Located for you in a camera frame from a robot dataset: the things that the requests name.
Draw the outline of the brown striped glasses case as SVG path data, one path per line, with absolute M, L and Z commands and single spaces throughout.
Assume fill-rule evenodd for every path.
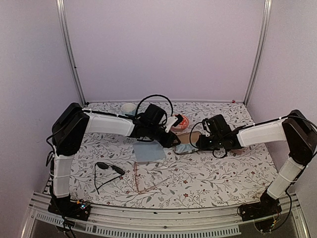
M 178 138 L 181 143 L 174 147 L 173 152 L 177 155 L 185 155 L 199 151 L 196 142 L 199 140 L 200 135 L 201 133 L 198 131 L 179 134 Z

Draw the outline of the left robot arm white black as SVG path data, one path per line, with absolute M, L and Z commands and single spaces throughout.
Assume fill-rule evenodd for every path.
M 157 141 L 162 147 L 170 148 L 180 144 L 178 136 L 171 131 L 179 125 L 182 115 L 168 116 L 162 108 L 150 104 L 145 112 L 119 115 L 86 110 L 78 103 L 72 103 L 52 126 L 52 133 L 46 139 L 53 151 L 53 183 L 51 195 L 56 198 L 55 208 L 63 215 L 70 215 L 73 203 L 69 195 L 71 164 L 79 151 L 85 134 L 116 134 L 130 138 Z

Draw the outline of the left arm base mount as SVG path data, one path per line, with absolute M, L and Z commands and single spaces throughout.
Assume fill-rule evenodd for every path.
M 48 211 L 66 218 L 73 218 L 81 221 L 88 221 L 91 203 L 83 199 L 72 201 L 70 196 L 64 198 L 52 197 Z

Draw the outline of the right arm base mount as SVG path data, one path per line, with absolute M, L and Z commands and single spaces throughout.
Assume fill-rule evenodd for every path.
M 270 216 L 265 220 L 255 222 L 256 229 L 261 233 L 272 232 L 282 211 L 279 199 L 274 199 L 265 190 L 259 202 L 242 204 L 237 208 L 237 214 L 242 221 L 256 220 Z

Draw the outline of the clear pink frame glasses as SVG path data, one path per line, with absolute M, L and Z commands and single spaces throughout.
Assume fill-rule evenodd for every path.
M 168 166 L 158 161 L 135 162 L 133 171 L 137 192 L 145 194 L 158 189 L 168 180 L 166 169 Z

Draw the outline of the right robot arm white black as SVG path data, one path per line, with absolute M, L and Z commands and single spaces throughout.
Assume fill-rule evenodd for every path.
M 202 121 L 208 135 L 201 135 L 194 145 L 199 150 L 242 149 L 254 144 L 285 141 L 289 148 L 289 158 L 280 169 L 277 177 L 261 195 L 256 206 L 260 216 L 267 216 L 275 209 L 275 203 L 302 175 L 311 160 L 316 156 L 317 126 L 299 110 L 288 115 L 249 126 L 231 130 L 222 115 Z

